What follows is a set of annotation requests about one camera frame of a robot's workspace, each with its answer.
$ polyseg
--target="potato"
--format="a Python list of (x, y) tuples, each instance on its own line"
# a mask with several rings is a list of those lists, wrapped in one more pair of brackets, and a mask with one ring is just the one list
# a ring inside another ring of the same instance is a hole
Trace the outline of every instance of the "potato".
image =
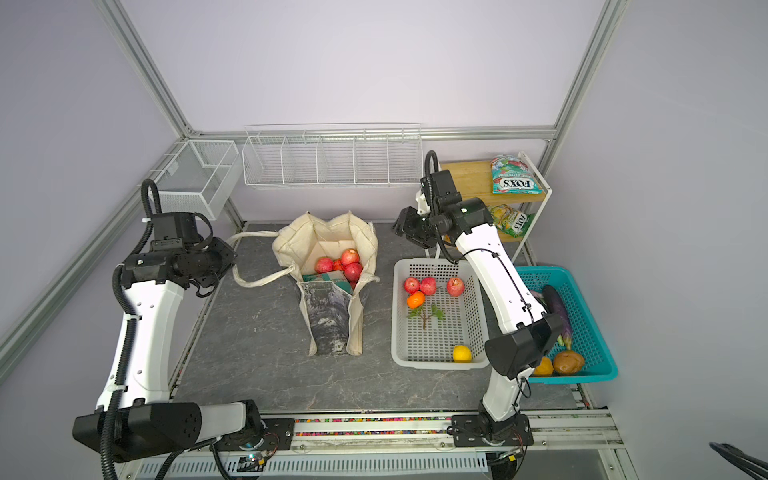
[(584, 357), (573, 350), (565, 350), (554, 358), (554, 370), (560, 375), (573, 375), (584, 368)]
[(552, 361), (549, 359), (549, 357), (544, 357), (541, 359), (541, 363), (538, 364), (536, 367), (536, 370), (533, 371), (534, 376), (550, 376), (552, 375), (552, 372), (554, 372), (554, 367), (552, 366)]

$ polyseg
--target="table surface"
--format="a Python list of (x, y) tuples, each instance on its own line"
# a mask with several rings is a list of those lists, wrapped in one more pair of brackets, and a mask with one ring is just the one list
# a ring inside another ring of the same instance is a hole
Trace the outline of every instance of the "table surface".
[[(424, 250), (376, 223), (379, 283), (363, 290), (361, 356), (308, 356), (310, 333), (299, 311), (296, 282), (284, 276), (246, 289), (231, 274), (221, 282), (174, 397), (200, 405), (253, 399), (261, 412), (316, 410), (474, 410), (488, 388), (491, 367), (421, 370), (399, 366), (390, 352), (392, 277), (402, 258)], [(251, 224), (248, 230), (278, 230), (283, 224)], [(237, 248), (245, 280), (280, 270), (272, 239), (249, 237)], [(500, 334), (484, 294), (491, 337)], [(532, 385), (523, 409), (575, 409), (567, 385)]]

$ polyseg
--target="green leaf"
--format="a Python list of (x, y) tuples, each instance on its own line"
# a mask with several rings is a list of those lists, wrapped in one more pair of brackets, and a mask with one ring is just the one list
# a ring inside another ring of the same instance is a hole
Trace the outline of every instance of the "green leaf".
[(415, 309), (411, 309), (411, 313), (408, 314), (408, 318), (419, 318), (424, 310), (424, 304), (417, 306)]
[(432, 315), (437, 317), (438, 320), (443, 321), (445, 320), (445, 312), (440, 310), (437, 306), (432, 305)]

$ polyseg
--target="colorful cable strip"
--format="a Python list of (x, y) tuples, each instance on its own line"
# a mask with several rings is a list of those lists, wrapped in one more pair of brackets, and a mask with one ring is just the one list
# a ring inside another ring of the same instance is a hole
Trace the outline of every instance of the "colorful cable strip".
[(431, 422), (450, 421), (451, 417), (382, 417), (378, 419), (296, 419), (296, 423), (333, 423), (333, 422)]
[(445, 433), (445, 430), (366, 430), (358, 432), (298, 432), (297, 437), (340, 436), (340, 435), (413, 435), (416, 433)]

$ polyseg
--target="snack bag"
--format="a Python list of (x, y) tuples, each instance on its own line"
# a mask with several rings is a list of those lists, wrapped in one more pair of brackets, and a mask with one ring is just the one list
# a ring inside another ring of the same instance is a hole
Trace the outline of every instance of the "snack bag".
[(533, 214), (524, 214), (509, 205), (496, 205), (489, 210), (496, 228), (514, 238), (522, 238), (533, 220)]
[(528, 165), (515, 155), (499, 155), (491, 160), (494, 194), (540, 194)]
[(349, 295), (353, 295), (352, 286), (349, 285), (349, 281), (344, 276), (344, 272), (340, 270), (334, 270), (328, 273), (318, 273), (316, 275), (302, 275), (302, 280), (305, 282), (334, 282), (341, 290), (344, 290)]

